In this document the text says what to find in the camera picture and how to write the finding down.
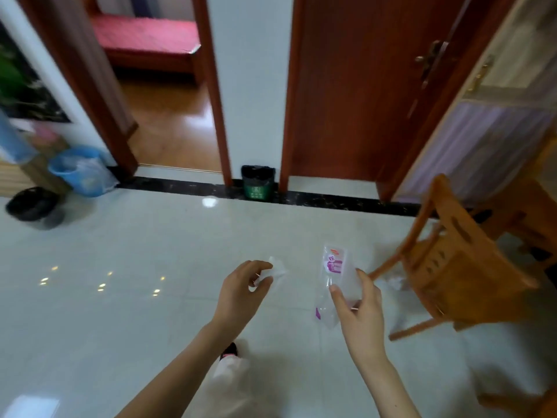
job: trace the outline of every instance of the blue bucket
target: blue bucket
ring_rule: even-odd
[[[75,168],[68,168],[66,162],[69,158],[98,158],[101,159],[101,151],[93,147],[74,147],[67,149],[48,162],[48,171],[64,179],[74,192],[85,197],[99,197],[106,192],[102,177],[98,173],[87,173]]]

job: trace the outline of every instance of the green trash can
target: green trash can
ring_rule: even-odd
[[[246,198],[267,201],[275,185],[275,169],[261,165],[243,165],[242,182]]]

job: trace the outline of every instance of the white pants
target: white pants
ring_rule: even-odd
[[[186,410],[191,418],[271,418],[249,387],[249,361],[229,355],[200,388]]]

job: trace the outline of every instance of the forearm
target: forearm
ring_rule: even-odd
[[[420,418],[397,370],[385,359],[358,366],[381,418]]]
[[[207,324],[116,418],[181,417],[230,337],[218,325]]]

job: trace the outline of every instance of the black marble threshold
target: black marble threshold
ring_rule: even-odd
[[[242,188],[242,181],[234,181],[234,186],[229,188],[225,185],[211,183],[184,182],[150,177],[132,177],[128,181],[118,185],[118,187],[121,189],[149,190],[152,192],[177,193],[201,197],[213,196],[216,198],[240,199],[250,202],[297,205],[408,217],[415,217],[420,208],[419,204],[412,203],[381,202],[379,199],[296,192],[293,190],[289,190],[284,194],[279,194],[276,185],[271,199],[268,201],[256,201],[246,198]]]

